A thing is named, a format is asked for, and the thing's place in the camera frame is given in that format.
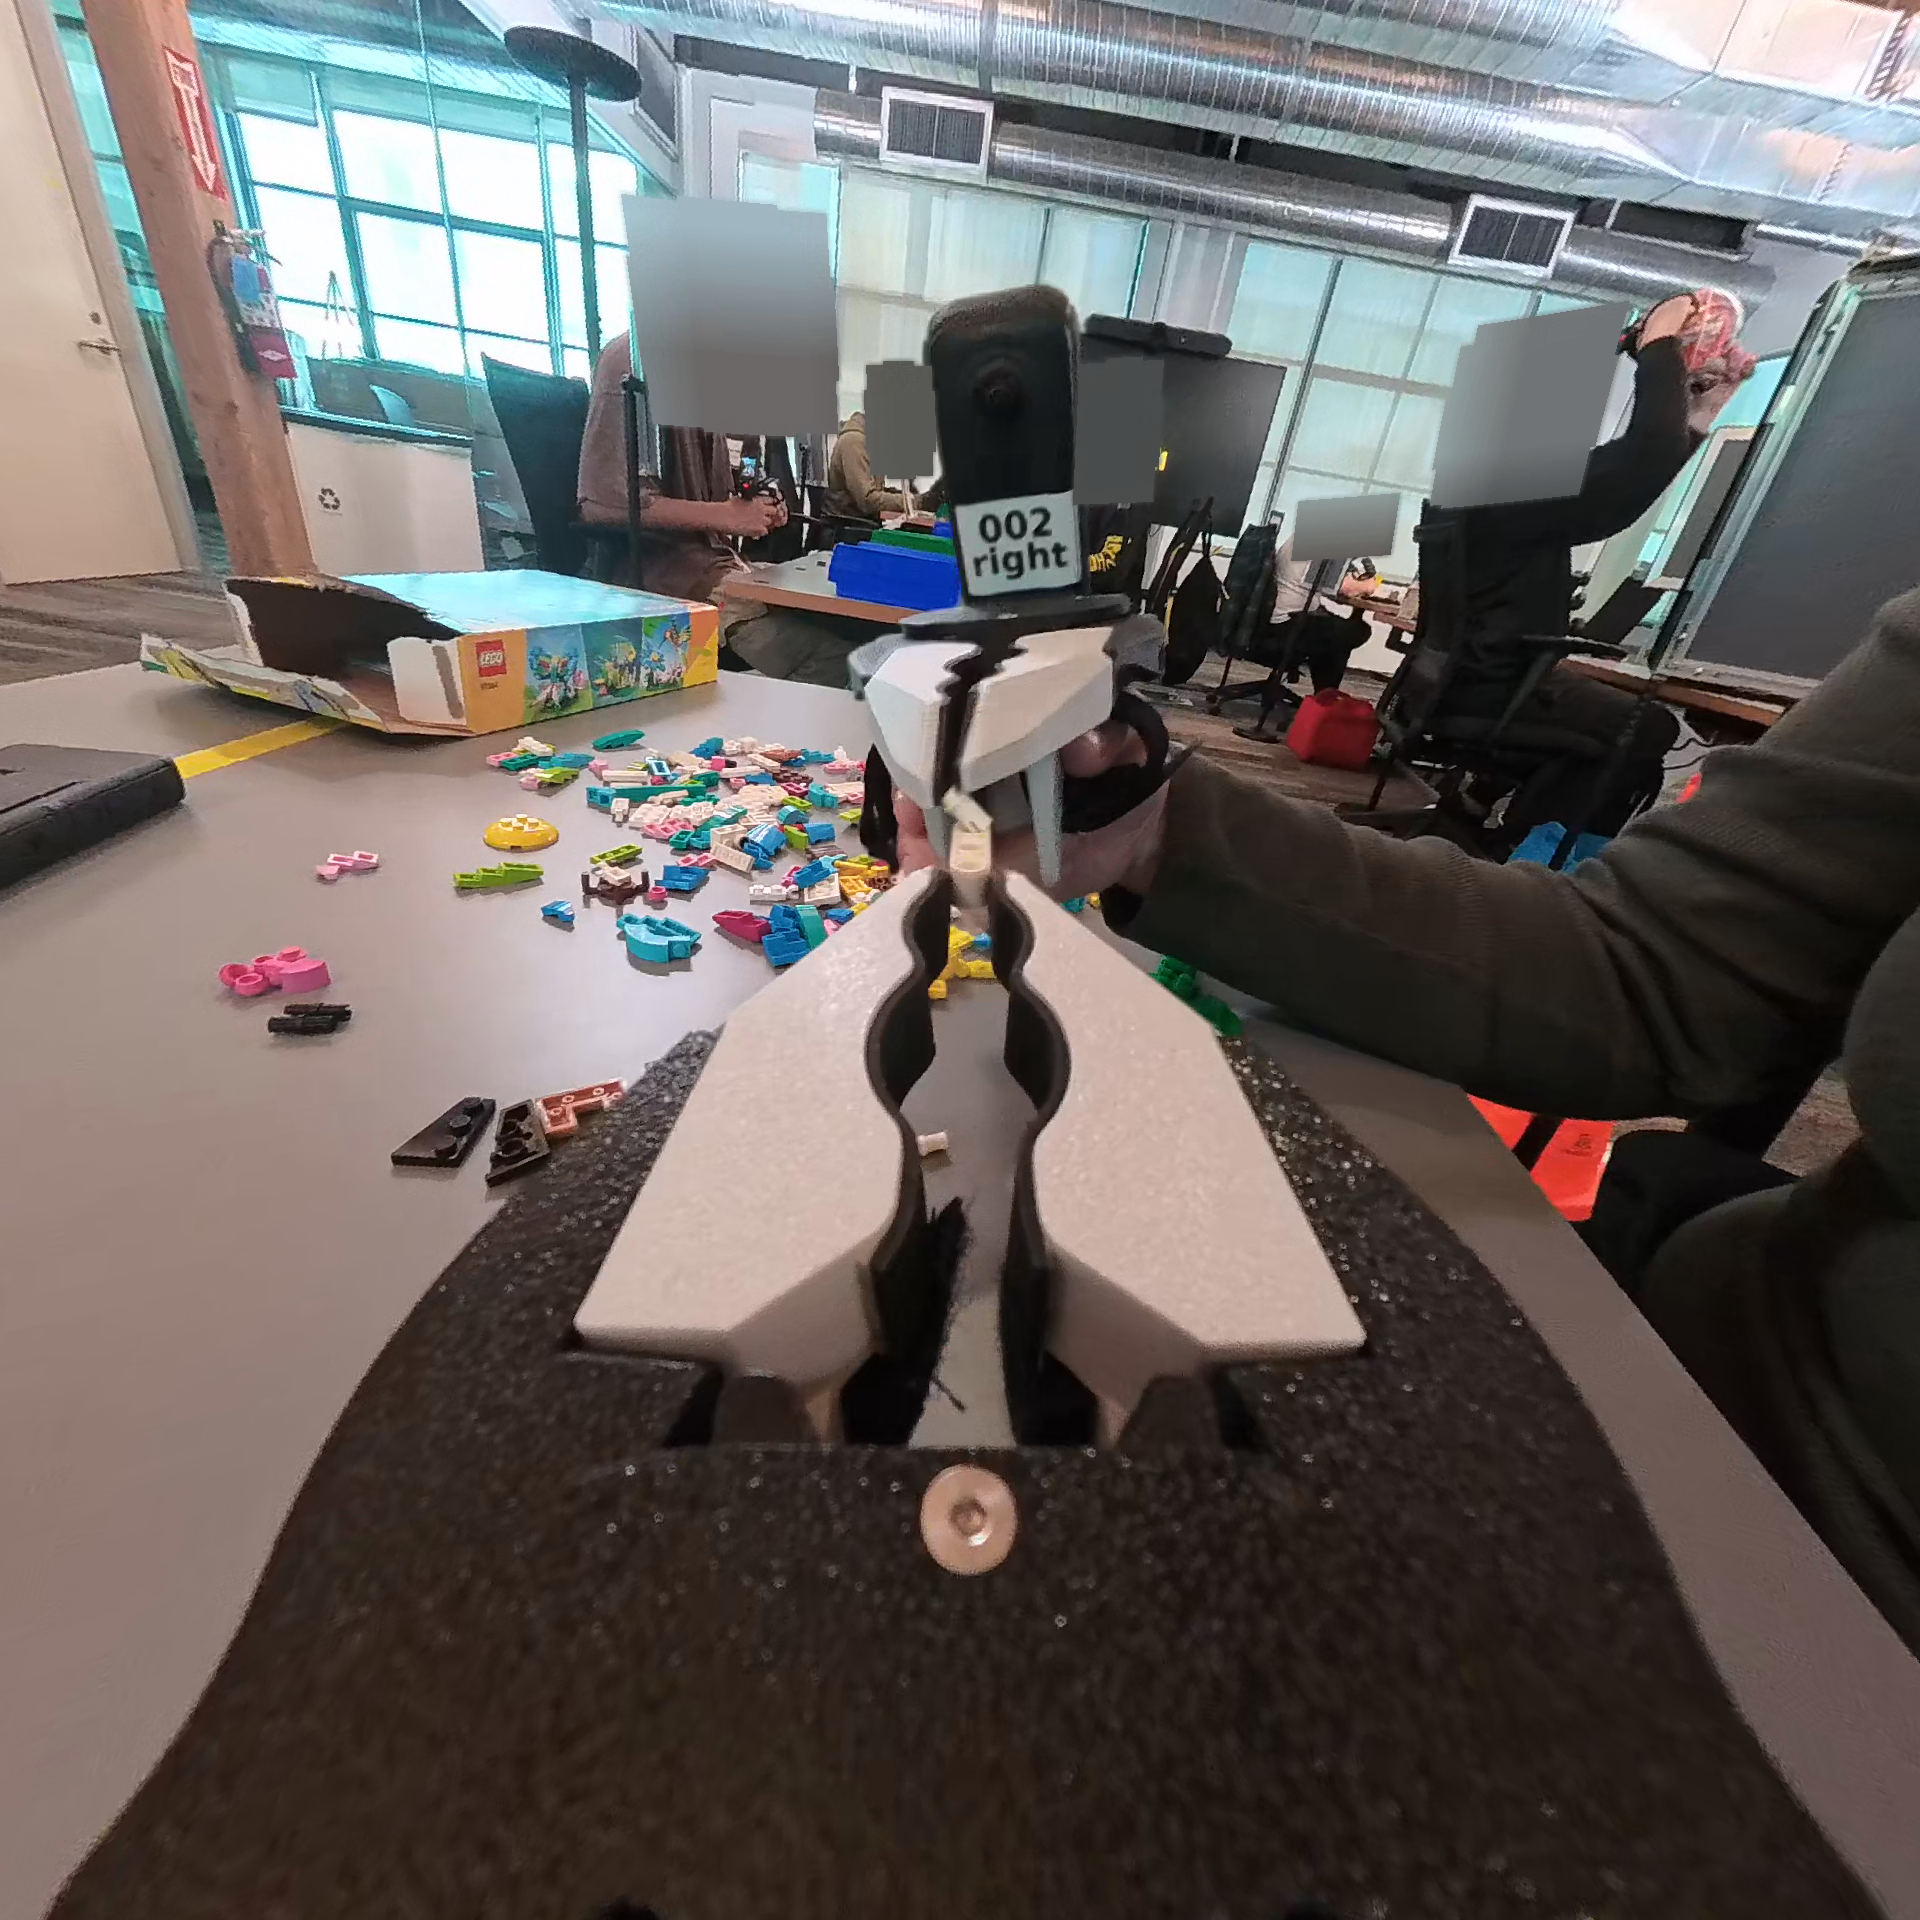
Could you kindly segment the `yellow tape strip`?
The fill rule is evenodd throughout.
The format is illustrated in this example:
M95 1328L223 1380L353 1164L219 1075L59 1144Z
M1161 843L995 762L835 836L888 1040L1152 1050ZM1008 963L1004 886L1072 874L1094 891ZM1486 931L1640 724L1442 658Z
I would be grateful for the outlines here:
M324 738L340 726L343 722L336 717L302 717L297 722L266 726L247 736L183 751L174 759L174 767L182 779L209 776L278 751L289 751L308 740Z

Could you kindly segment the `white recycling cabinet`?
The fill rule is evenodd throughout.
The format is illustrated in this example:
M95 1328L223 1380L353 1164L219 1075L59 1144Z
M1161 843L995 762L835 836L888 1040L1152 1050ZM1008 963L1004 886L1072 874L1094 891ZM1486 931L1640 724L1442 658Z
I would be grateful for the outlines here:
M484 567L471 436L299 410L282 422L321 573Z

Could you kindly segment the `red fire extinguisher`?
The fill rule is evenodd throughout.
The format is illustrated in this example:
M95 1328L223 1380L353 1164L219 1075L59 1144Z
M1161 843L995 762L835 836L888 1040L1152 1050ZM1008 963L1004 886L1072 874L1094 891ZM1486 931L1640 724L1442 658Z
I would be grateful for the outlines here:
M260 234L216 222L207 263L244 371L272 381L297 381L299 364L282 323Z

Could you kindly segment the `person's right hand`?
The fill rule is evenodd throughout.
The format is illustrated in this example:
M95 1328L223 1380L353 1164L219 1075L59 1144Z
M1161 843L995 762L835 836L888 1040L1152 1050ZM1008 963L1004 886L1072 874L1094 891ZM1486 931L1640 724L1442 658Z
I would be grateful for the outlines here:
M1148 744L1138 731L1124 724L1098 726L1063 747L1063 798L1086 800L1098 787L1112 787L1115 775L1145 766L1145 759ZM1161 776L1114 820L1089 832L1066 832L1054 880L1040 871L1032 827L995 830L995 871L1019 874L1054 901L1106 890L1143 896L1161 856L1170 787L1172 779Z

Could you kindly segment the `light wooden desk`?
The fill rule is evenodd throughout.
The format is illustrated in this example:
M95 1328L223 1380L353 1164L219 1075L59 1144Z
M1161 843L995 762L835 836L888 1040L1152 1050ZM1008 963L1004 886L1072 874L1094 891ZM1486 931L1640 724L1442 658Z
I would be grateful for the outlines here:
M865 629L896 629L916 615L898 607L872 607L858 600L841 600L827 580L827 551L807 552L786 562L756 562L728 575L719 592L729 604L760 604L768 607L793 607L803 612L852 620Z

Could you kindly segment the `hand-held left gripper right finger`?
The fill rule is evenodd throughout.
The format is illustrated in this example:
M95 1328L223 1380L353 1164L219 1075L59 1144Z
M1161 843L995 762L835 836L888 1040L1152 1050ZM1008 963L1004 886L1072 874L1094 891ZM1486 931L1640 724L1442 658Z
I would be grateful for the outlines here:
M1033 1107L999 1283L1015 1440L1115 1434L1161 1378L1361 1354L1215 1028L1036 882L987 901L1001 1058Z

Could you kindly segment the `large dark screen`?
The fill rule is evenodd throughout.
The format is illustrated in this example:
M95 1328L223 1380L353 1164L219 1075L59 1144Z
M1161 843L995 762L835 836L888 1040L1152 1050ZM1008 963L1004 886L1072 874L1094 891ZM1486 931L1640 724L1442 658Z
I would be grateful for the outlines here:
M1918 253L1819 301L1665 630L1665 675L1824 678L1918 580Z

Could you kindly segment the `pile of colourful toy bricks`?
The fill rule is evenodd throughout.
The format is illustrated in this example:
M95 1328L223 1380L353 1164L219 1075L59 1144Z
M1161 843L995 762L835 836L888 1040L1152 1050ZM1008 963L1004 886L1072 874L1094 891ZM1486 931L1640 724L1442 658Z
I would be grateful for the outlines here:
M896 885L895 859L855 843L868 792L846 749L708 736L689 751L644 751L641 731L615 731L588 751L562 751L523 736L489 755L487 767L543 805L522 811L560 827L553 806L577 798L588 806L588 827L612 835L588 848L582 876L594 861L649 874L651 891L628 907L586 903L579 876L574 896L555 896L577 906L577 925L591 907L604 907L622 951L622 911L663 915L699 931L702 948L682 967L643 967L624 951L641 972L684 972L711 943L790 972ZM519 855L489 850L489 861L544 866L559 850L560 843Z

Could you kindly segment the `black office chair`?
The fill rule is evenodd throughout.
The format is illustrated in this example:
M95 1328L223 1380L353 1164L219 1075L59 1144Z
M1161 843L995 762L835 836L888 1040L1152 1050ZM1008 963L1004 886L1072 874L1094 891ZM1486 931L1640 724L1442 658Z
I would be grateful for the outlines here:
M1567 653L1559 643L1524 639L1512 685L1470 685L1455 643L1416 638L1377 711L1374 805L1342 816L1402 842L1442 836L1488 859L1546 827L1555 868L1622 832L1660 798L1682 724L1647 694L1567 675Z
M539 568L582 575L591 555L579 509L591 389L574 374L543 374L492 354L483 357L483 371Z

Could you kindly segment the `long silver air duct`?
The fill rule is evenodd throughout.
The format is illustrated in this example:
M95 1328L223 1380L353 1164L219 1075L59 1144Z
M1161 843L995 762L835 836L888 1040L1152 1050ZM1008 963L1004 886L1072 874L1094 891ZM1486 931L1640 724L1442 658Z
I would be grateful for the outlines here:
M1915 12L1870 5L596 5L663 34L1251 114L1288 72L1490 90L1524 108L1690 112L1897 152L1915 147Z
M1032 197L1211 223L1326 248L1657 299L1707 286L1758 304L1772 268L1657 238L1583 223L1570 210L1486 197L1422 199L1096 134L1004 124L998 108L888 87L878 99L820 90L815 147L916 176L986 180Z

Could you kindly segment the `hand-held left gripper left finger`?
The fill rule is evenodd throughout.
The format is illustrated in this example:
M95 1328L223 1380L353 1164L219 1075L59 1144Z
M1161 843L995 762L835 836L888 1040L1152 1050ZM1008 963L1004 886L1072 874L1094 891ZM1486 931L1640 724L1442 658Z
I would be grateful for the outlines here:
M953 1299L905 1094L953 885L904 878L739 1005L579 1307L594 1354L768 1376L858 1444L916 1428Z

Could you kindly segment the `black monitor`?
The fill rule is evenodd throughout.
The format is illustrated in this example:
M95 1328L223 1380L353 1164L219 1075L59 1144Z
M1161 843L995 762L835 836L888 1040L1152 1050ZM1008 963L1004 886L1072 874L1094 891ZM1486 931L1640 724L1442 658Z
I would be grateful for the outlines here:
M1104 316L1084 319L1082 367L1115 357L1161 365L1154 524L1179 525L1193 509L1209 507L1217 538L1241 532L1288 371L1236 357L1231 348L1225 333L1193 326Z

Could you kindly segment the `white door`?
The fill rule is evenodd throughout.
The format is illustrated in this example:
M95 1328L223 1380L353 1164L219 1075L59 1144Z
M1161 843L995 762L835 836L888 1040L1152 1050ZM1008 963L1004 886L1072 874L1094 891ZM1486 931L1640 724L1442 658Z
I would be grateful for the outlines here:
M43 3L6 3L6 584L200 567L177 440L55 15Z

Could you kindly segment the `blue plastic bin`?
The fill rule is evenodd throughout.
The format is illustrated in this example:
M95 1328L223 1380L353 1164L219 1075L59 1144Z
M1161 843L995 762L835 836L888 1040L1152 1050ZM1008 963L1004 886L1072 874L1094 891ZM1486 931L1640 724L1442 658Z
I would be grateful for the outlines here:
M835 597L872 607L910 612L947 610L962 604L962 582L953 541L932 538L921 544L898 540L841 541L827 559Z

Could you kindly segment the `black floor lamp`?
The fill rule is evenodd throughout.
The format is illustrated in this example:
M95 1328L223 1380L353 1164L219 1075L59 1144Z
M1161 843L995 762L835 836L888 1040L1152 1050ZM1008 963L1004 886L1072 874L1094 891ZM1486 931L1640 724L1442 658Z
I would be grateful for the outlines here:
M562 87L567 94L584 331L591 357L596 357L604 346L604 331L596 286L596 236L592 223L588 103L631 103L641 94L641 72L631 61L600 46L591 34L519 24L506 29L504 40L519 66L543 83ZM641 562L634 552L635 524L635 517L628 512L624 528L615 532L612 525L582 518L574 512L570 544L582 551L584 564L591 567L611 564L612 555L618 555L622 559L624 584L639 587Z

